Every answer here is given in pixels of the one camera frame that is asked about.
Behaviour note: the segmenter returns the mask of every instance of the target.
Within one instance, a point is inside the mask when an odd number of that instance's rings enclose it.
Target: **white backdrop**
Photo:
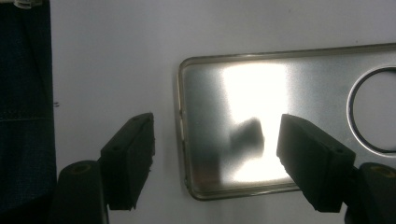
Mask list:
[[[191,56],[396,42],[396,1],[51,1],[58,171],[97,160],[127,119],[155,117],[156,155],[137,210],[110,223],[344,223],[301,192],[195,201],[175,122],[178,65]]]

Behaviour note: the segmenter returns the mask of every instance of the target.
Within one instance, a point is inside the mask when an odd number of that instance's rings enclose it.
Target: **brushed metal plate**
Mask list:
[[[361,143],[348,102],[358,80],[396,65],[396,44],[198,57],[179,68],[186,186],[198,200],[298,188],[276,156],[280,116],[308,119],[366,161],[396,167],[395,153]]]

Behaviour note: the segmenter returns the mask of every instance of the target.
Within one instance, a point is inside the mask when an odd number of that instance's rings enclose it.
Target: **dark fabric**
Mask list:
[[[50,4],[1,4],[0,214],[55,185]]]

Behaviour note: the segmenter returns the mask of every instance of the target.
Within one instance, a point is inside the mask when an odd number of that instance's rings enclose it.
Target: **metallic surface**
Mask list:
[[[276,156],[280,116],[308,119],[366,161],[348,119],[356,82],[396,65],[396,45],[190,58],[179,69],[186,185],[199,200],[297,190]]]

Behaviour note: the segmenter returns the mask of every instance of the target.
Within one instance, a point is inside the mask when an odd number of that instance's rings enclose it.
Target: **blue fabric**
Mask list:
[[[50,4],[1,4],[0,214],[55,185]]]

